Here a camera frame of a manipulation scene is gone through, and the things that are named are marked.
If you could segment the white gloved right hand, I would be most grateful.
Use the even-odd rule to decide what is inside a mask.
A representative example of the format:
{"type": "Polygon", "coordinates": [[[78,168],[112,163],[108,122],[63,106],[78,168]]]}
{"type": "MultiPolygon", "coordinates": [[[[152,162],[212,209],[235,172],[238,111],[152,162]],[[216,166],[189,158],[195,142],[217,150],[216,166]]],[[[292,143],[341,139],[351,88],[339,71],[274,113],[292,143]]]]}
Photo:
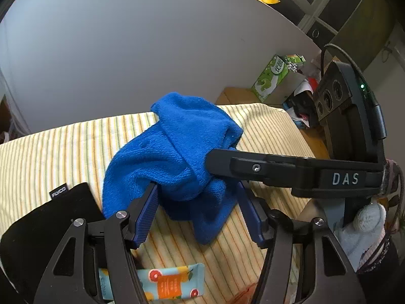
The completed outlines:
{"type": "Polygon", "coordinates": [[[352,223],[335,227],[334,234],[355,271],[366,263],[383,240],[386,215],[380,203],[372,202],[356,214],[352,223]]]}

